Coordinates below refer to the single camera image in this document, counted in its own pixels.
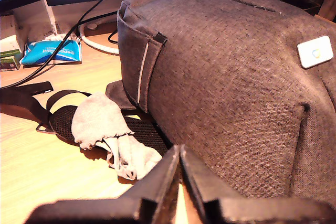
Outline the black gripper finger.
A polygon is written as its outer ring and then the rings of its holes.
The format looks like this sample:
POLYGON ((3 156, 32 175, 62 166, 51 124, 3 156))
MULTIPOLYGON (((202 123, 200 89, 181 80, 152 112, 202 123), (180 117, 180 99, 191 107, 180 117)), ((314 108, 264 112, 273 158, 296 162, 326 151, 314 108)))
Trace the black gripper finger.
POLYGON ((119 223, 172 223, 180 181, 180 147, 173 146, 141 180, 119 197, 127 215, 119 223))
POLYGON ((201 221, 225 223, 221 199, 235 198, 238 192, 213 173, 186 145, 180 148, 180 163, 183 182, 201 221))

